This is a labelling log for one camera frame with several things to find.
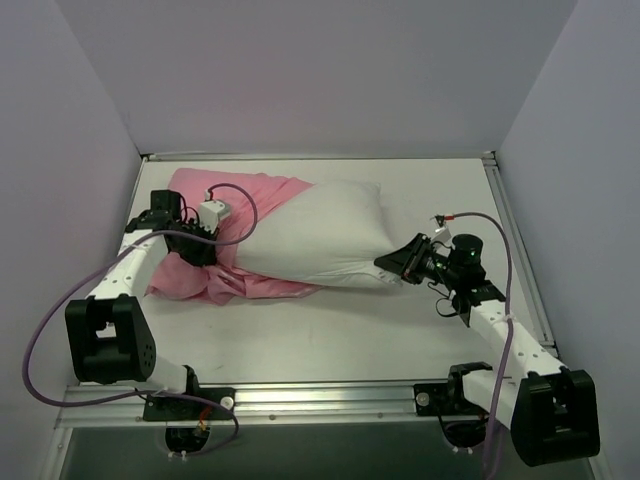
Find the white pillow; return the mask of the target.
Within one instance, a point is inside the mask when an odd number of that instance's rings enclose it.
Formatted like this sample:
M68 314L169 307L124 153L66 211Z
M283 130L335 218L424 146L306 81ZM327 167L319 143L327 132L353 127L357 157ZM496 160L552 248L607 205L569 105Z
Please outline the white pillow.
M401 283L374 264L394 250L380 185L339 180L308 188L260 220L234 265L278 280L380 289Z

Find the pink pillowcase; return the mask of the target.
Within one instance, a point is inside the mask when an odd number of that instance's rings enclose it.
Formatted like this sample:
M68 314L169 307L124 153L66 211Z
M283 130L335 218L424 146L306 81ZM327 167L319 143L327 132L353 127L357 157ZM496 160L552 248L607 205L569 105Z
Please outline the pink pillowcase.
M249 231L253 224L251 201L256 203L258 218L263 219L311 187L309 182L295 177L180 168L171 177L168 188L181 193L188 206L197 207L209 189L221 183L226 187L217 188L214 197L231 207L230 216L220 225L218 238L222 241L236 240ZM234 298L304 298L320 289L242 270L234 265L236 250L235 245L217 249L217 264L207 267L192 266L171 253L155 270L147 293L168 300L224 306Z

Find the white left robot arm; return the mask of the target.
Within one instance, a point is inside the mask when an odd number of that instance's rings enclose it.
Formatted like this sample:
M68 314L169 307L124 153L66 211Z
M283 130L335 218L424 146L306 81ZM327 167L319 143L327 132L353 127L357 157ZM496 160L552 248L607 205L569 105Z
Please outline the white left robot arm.
M230 206L212 196L189 216L181 194L151 193L149 208L125 227L119 261L85 299L72 300L65 308L79 381L168 392L166 408L179 419L200 411L202 395L194 388L193 370L159 356L141 301L168 254L196 267L214 264L212 242L229 214Z

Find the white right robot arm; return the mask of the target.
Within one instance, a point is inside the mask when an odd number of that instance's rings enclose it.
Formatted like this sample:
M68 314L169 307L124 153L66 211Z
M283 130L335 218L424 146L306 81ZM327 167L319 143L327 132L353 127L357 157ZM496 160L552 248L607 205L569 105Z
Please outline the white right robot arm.
M424 234L375 259L375 266L418 285L444 286L464 325L497 355L496 365L471 362L449 370L444 393L432 407L445 415L485 412L507 428L528 466L588 458L600 451L595 384L584 370L571 370L551 355L511 314L506 296L481 264L483 242L454 236L448 254Z

